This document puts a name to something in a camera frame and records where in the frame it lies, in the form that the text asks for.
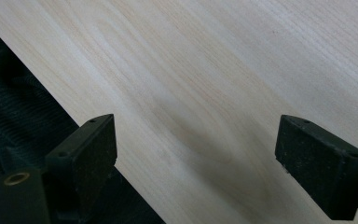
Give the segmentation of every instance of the clamp jaw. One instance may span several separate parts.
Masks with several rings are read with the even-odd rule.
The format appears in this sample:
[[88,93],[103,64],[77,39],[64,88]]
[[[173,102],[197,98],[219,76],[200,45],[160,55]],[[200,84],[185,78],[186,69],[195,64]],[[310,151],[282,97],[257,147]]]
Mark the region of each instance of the clamp jaw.
[[275,155],[331,219],[354,219],[357,147],[308,120],[282,115]]
[[117,158],[113,115],[87,121],[46,156],[46,167],[0,177],[0,223],[82,223]]

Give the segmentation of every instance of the black cloth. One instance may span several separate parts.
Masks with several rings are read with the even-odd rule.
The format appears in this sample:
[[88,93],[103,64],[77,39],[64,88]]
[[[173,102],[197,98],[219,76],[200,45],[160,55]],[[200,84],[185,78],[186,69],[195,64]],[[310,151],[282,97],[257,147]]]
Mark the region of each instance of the black cloth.
[[[0,175],[43,167],[45,155],[77,128],[0,39]],[[160,224],[162,220],[115,169],[89,223]]]

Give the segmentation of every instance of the wood grain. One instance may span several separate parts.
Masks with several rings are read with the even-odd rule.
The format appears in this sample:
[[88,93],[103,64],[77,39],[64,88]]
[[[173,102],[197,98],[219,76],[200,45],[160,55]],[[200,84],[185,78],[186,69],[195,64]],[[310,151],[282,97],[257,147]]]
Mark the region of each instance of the wood grain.
[[168,223],[331,223],[273,152],[281,114],[358,147],[358,1],[0,0],[0,36]]

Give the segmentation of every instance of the plywood sheet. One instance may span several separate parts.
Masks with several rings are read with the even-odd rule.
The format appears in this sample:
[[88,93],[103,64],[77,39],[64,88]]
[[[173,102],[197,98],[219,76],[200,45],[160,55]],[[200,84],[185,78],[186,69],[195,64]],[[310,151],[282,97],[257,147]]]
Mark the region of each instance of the plywood sheet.
[[0,36],[168,223],[331,222],[273,152],[281,114],[358,147],[358,1],[0,0]]

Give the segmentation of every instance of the light wood panel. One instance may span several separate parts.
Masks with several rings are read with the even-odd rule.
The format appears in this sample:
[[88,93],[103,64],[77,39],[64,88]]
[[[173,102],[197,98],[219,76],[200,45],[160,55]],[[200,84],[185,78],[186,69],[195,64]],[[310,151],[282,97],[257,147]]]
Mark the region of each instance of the light wood panel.
[[0,36],[168,223],[331,222],[273,152],[281,114],[358,146],[358,1],[0,0]]

